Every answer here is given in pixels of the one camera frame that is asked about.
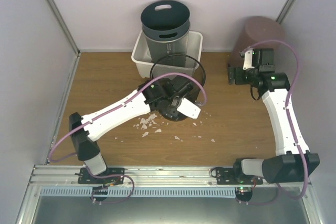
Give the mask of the black mesh wastebasket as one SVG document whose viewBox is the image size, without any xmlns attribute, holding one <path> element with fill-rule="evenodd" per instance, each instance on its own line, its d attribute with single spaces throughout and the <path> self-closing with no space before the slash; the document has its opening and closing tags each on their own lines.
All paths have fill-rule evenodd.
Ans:
<svg viewBox="0 0 336 224">
<path fill-rule="evenodd" d="M 151 67 L 149 77 L 154 79 L 163 74 L 172 72 L 186 74 L 194 78 L 202 86 L 206 82 L 206 72 L 203 65 L 197 59 L 185 54 L 171 54 L 161 57 Z M 201 90 L 190 79 L 172 75 L 159 81 L 162 84 L 166 84 L 169 81 L 173 88 L 172 92 L 176 93 L 179 98 L 186 98 L 196 105 L 200 104 L 197 102 L 197 98 Z M 182 121 L 187 118 L 187 116 L 179 112 L 174 105 L 160 110 L 159 113 L 165 119 L 174 122 Z"/>
</svg>

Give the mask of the mauve plastic bin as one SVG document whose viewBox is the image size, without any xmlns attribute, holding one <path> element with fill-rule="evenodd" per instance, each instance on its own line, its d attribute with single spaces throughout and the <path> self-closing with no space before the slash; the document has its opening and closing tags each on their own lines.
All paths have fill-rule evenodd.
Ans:
<svg viewBox="0 0 336 224">
<path fill-rule="evenodd" d="M 228 63 L 232 67 L 242 67 L 244 60 L 239 53 L 257 42 L 270 39 L 285 40 L 285 30 L 278 22 L 263 16 L 248 18 L 236 40 Z"/>
</svg>

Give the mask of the dark grey plastic bin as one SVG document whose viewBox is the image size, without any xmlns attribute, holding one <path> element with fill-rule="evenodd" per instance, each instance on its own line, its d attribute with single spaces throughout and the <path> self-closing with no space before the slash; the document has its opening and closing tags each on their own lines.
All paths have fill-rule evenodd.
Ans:
<svg viewBox="0 0 336 224">
<path fill-rule="evenodd" d="M 189 8 L 175 0 L 160 0 L 148 5 L 140 20 L 144 34 L 159 42 L 182 38 L 190 29 Z"/>
</svg>

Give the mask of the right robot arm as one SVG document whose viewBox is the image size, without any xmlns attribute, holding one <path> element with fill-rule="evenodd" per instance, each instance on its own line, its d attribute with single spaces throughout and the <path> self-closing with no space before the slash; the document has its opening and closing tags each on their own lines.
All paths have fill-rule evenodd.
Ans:
<svg viewBox="0 0 336 224">
<path fill-rule="evenodd" d="M 241 57 L 241 67 L 228 68 L 229 83 L 257 89 L 258 97 L 254 100 L 262 100 L 267 109 L 276 155 L 269 159 L 236 159 L 233 180 L 240 185 L 251 177 L 262 177 L 269 184 L 307 183 L 320 158 L 310 152 L 300 132 L 291 100 L 292 83 L 284 72 L 276 72 L 273 49 L 248 49 Z"/>
</svg>

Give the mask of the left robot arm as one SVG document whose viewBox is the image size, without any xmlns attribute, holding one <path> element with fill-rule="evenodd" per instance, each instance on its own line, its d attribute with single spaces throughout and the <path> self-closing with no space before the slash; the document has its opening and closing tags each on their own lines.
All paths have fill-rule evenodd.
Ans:
<svg viewBox="0 0 336 224">
<path fill-rule="evenodd" d="M 194 88 L 192 81 L 183 76 L 154 79 L 95 113 L 73 113 L 69 117 L 71 140 L 78 159 L 89 168 L 90 178 L 96 184 L 103 184 L 108 179 L 107 165 L 97 140 L 115 127 L 152 111 L 177 121 L 185 117 L 198 118 L 201 110 L 188 98 Z"/>
</svg>

